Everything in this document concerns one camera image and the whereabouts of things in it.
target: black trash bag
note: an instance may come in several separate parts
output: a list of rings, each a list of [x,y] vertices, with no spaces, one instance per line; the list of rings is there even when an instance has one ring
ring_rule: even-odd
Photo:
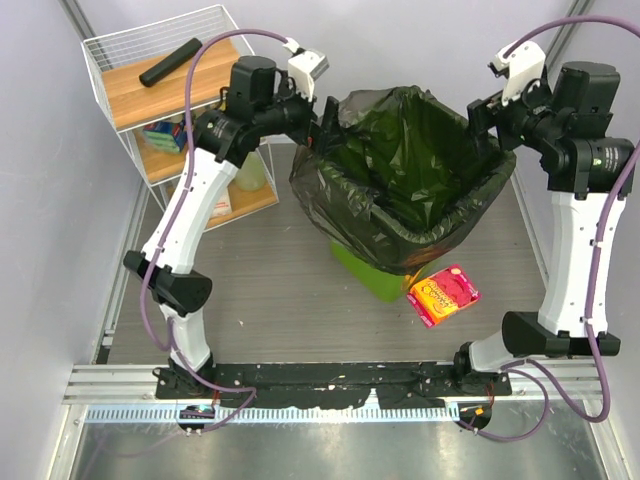
[[[340,102],[344,142],[299,147],[289,181],[311,220],[369,265],[414,274],[458,246],[513,173],[478,158],[467,121],[418,87],[356,91]]]

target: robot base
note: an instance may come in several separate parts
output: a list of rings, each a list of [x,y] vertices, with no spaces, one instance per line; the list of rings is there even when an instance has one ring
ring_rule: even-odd
[[[158,399],[211,398],[212,392],[169,360],[154,371]],[[511,394],[507,375],[461,376],[455,365],[437,362],[218,364],[207,361],[199,375],[223,387],[256,387],[256,408],[344,409],[364,405],[375,389],[381,408],[444,406],[443,397]],[[246,394],[220,395],[237,407]]]

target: metal frame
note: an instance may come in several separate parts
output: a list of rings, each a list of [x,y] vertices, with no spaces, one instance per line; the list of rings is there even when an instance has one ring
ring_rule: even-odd
[[[76,28],[76,31],[83,39],[95,36],[76,0],[59,0],[59,2],[69,16],[70,21]],[[584,14],[588,12],[593,3],[594,0],[575,0],[567,14]],[[224,7],[222,8],[227,19],[231,22],[230,25],[227,25],[227,28],[237,28],[237,25],[235,25],[235,22],[229,16],[226,9]],[[555,64],[558,61],[572,36],[575,34],[575,30],[575,26],[567,26],[561,28],[557,32],[547,52],[547,59],[550,64]],[[242,42],[244,44],[243,46],[251,50],[251,53],[253,53],[244,37],[241,39],[234,38],[234,44],[235,42]],[[105,111],[105,115],[109,117],[109,112]],[[518,198],[518,203],[520,204],[520,209],[523,212],[523,217],[525,218],[525,224],[527,226],[527,231],[531,239],[534,253],[536,254],[536,259],[540,266],[543,281],[546,286],[546,268],[542,256],[540,255],[539,247],[537,247],[538,244],[535,234],[530,228],[530,222],[527,222],[528,214],[522,198],[520,188],[521,182],[519,181],[517,172],[513,179],[513,185]],[[141,184],[141,192],[138,197],[138,201],[136,202],[136,208],[132,214],[131,226],[125,241],[123,242],[122,251],[133,248],[137,242],[141,223],[140,220],[144,214],[149,193],[149,190],[147,190],[146,187],[146,183],[143,182]],[[96,350],[94,361],[98,358],[98,353],[101,349],[110,346],[117,324],[120,305],[122,303],[126,278],[126,273],[122,269],[119,269],[115,277],[114,288],[105,312],[105,321],[101,327],[99,337],[101,342],[99,348]],[[576,396],[577,398],[586,399],[585,405],[588,412],[598,411],[600,408],[600,402],[598,399],[601,395],[601,389],[592,359],[574,359],[571,361],[544,360],[542,363],[545,364],[558,378],[560,378],[569,394]],[[157,379],[152,375],[152,370],[154,368],[156,368],[154,365],[80,365],[73,369],[62,402],[63,421],[56,451],[52,457],[51,467],[49,470],[48,478],[50,480],[62,480],[69,478],[77,451],[81,448],[81,437],[84,425],[87,423],[87,415],[90,415],[89,412],[94,408],[92,406],[119,404],[120,409],[148,409],[150,407],[164,408],[163,406],[166,407],[166,405],[177,404],[175,401],[161,401],[155,399],[154,393]],[[521,370],[525,370],[527,373],[531,373],[535,377],[539,378],[545,387],[548,388],[551,398],[559,398],[559,395],[550,382],[546,377],[542,376],[537,369],[525,365],[521,367]],[[526,378],[513,376],[511,379],[511,385],[514,394],[509,397],[497,397],[496,401],[498,403],[504,400],[535,401],[542,399],[542,395],[537,386]],[[486,401],[487,398],[449,397],[445,400],[448,402],[448,405],[452,406],[456,405],[456,403],[460,401]],[[609,478],[631,478],[629,465],[624,460],[625,457],[621,453],[621,446],[614,426],[610,422],[605,422],[599,425],[592,425],[592,431]]]

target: metal floor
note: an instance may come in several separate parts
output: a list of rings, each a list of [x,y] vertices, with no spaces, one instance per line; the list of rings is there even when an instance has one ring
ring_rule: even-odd
[[[380,302],[331,256],[289,188],[294,147],[273,151],[280,203],[206,233],[196,256],[214,282],[205,322],[217,361],[450,360],[465,341],[494,333],[507,310],[540,307],[544,287],[511,183],[443,262],[462,265],[482,300],[427,330],[406,300]],[[150,200],[140,244],[160,217]],[[166,361],[142,326],[139,288],[128,282],[109,363]],[[149,312],[165,328],[151,300]]]
[[[503,435],[521,434],[535,424],[541,408],[541,402],[499,402],[488,430]],[[507,444],[475,437],[452,422],[232,424],[202,437],[173,438],[148,453],[135,455],[178,427],[171,424],[88,425],[71,478],[606,478],[589,425],[562,403],[554,403],[552,411],[546,425],[535,436]],[[135,455],[135,458],[121,458],[117,456],[119,453]]]

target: shelf board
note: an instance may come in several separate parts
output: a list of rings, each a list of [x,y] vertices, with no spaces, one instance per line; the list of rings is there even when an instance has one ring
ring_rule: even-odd
[[[139,130],[134,132],[138,151],[149,183],[156,184],[182,172],[189,149],[185,146],[180,153],[167,153],[149,145]]]
[[[231,201],[231,208],[233,211],[229,215],[210,218],[207,222],[207,230],[217,227],[218,225],[222,225],[223,223],[230,222],[231,220],[235,220],[236,218],[240,218],[248,213],[260,210],[261,208],[278,203],[278,198],[276,197],[276,194],[273,193],[269,182],[267,182],[260,190],[256,190],[255,192],[245,192],[240,190],[234,182],[231,182],[229,185],[229,199]]]
[[[191,61],[153,87],[143,86],[138,79],[141,73],[163,58],[150,58],[102,74],[116,130],[127,130],[184,111],[184,85]],[[239,54],[229,39],[207,50],[193,77],[193,105],[212,102],[219,97],[220,88],[229,85],[231,67],[238,58]]]

